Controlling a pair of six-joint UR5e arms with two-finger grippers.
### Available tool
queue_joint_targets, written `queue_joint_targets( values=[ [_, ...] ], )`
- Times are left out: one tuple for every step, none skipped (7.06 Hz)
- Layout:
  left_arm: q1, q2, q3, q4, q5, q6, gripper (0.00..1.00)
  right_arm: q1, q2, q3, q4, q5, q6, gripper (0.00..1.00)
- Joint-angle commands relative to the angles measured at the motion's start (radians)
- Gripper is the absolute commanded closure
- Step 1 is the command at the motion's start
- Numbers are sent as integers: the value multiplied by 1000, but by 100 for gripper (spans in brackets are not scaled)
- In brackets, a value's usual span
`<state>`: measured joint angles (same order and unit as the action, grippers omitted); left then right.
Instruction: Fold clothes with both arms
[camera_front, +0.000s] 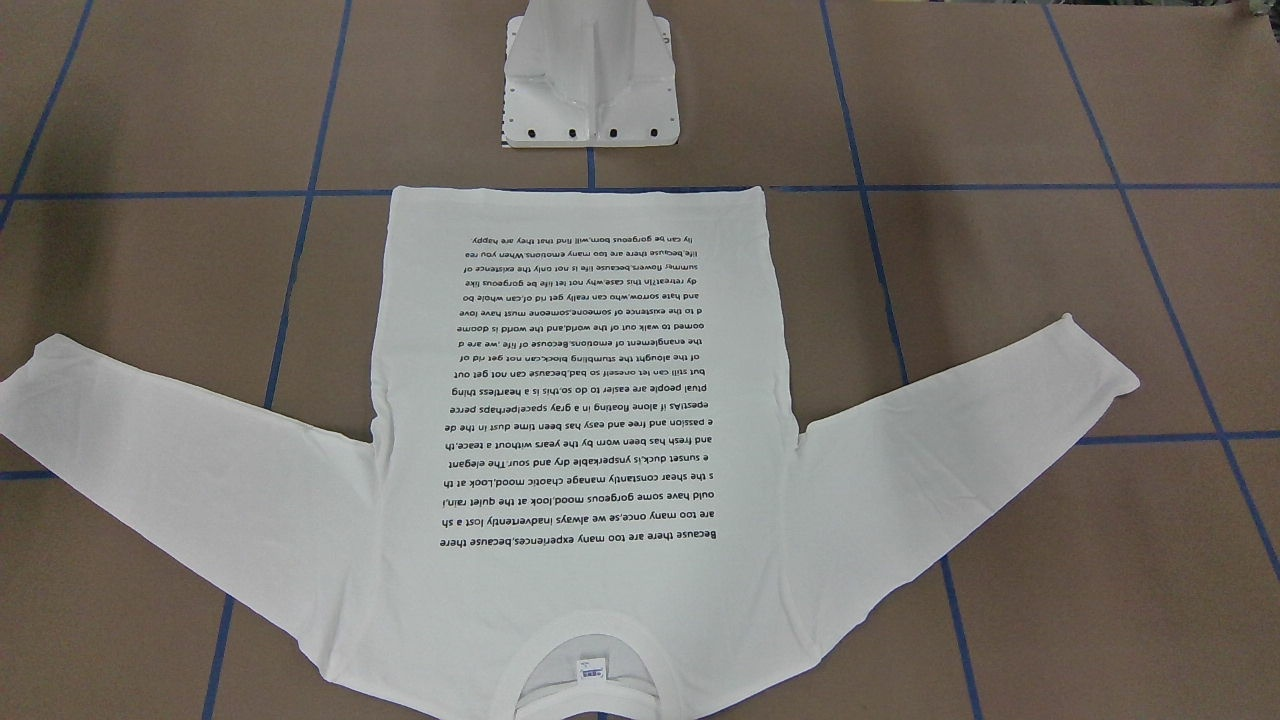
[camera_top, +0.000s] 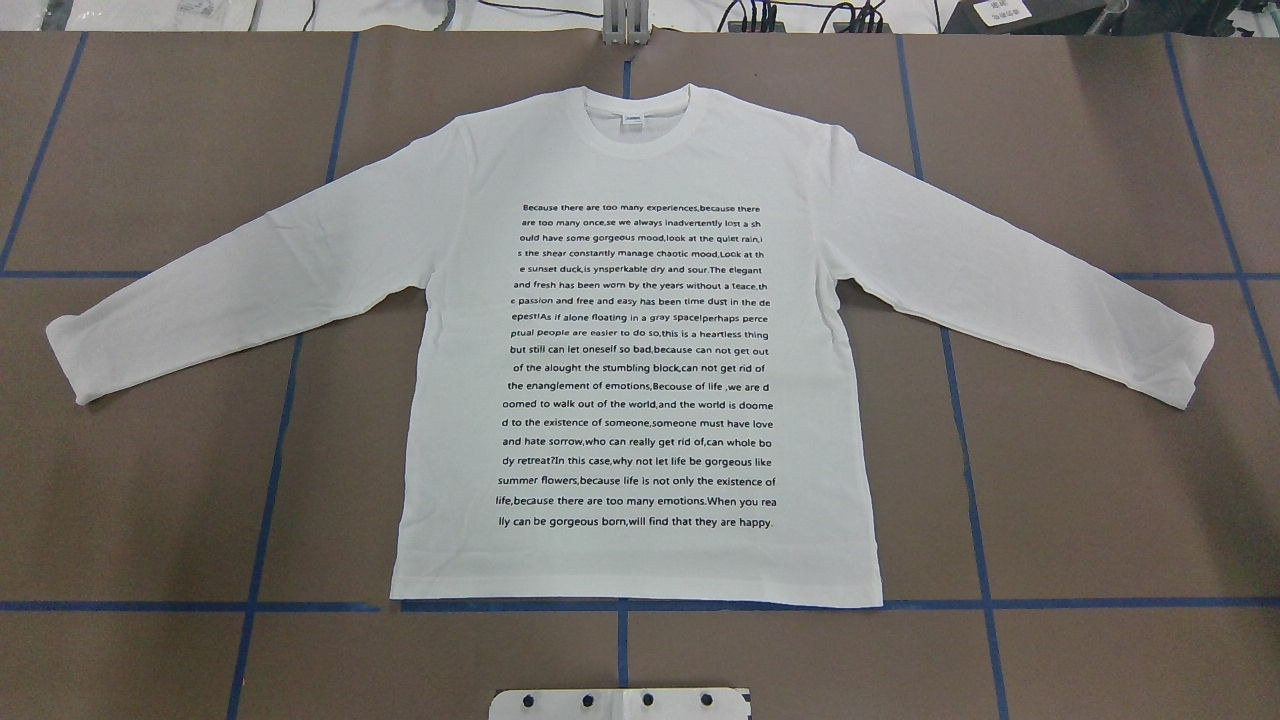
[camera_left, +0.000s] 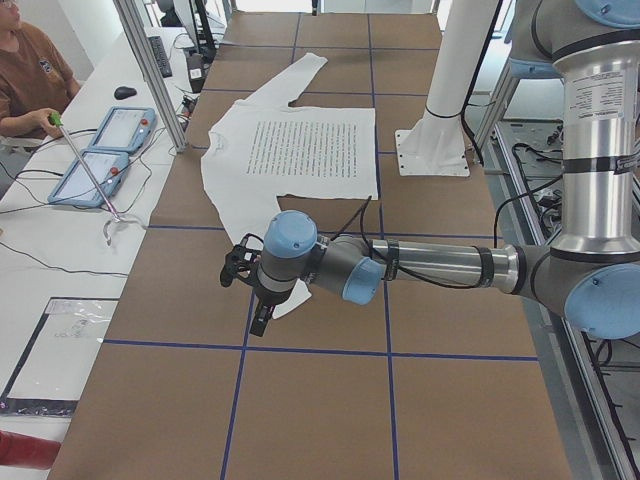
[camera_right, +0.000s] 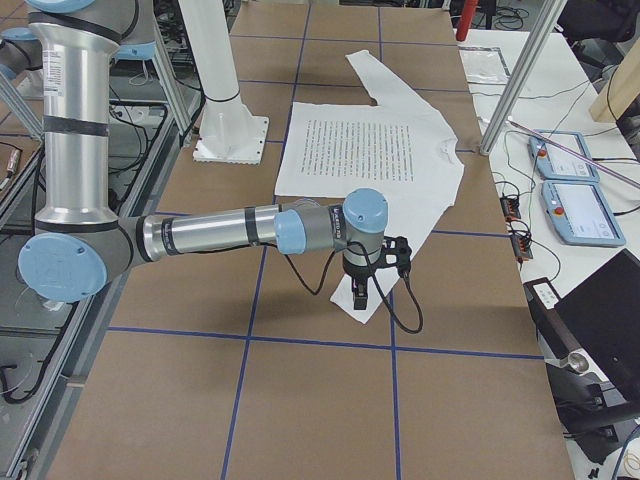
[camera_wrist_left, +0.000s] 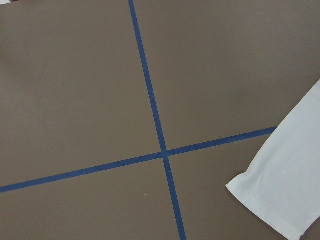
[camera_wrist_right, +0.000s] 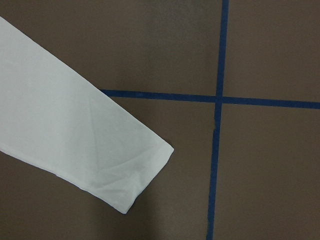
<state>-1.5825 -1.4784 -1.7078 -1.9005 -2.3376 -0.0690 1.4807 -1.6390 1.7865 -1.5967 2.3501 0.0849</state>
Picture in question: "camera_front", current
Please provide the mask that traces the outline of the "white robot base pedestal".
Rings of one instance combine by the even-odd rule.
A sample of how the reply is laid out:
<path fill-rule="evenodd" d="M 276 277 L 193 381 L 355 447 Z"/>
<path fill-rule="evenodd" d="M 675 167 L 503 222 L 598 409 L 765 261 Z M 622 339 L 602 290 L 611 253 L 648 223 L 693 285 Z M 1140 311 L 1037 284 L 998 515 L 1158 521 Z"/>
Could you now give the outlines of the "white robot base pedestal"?
<path fill-rule="evenodd" d="M 506 27 L 504 73 L 508 147 L 678 141 L 669 22 L 646 1 L 531 1 Z"/>

